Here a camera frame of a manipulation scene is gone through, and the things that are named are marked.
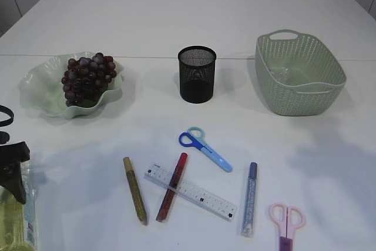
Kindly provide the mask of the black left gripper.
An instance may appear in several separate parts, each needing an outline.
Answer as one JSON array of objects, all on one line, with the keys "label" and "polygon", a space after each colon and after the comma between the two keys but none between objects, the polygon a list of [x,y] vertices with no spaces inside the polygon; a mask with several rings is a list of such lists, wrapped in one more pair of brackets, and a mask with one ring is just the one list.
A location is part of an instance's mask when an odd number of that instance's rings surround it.
[{"label": "black left gripper", "polygon": [[18,162],[30,160],[30,149],[26,142],[1,146],[1,186],[9,191],[21,204],[26,203],[26,191]]}]

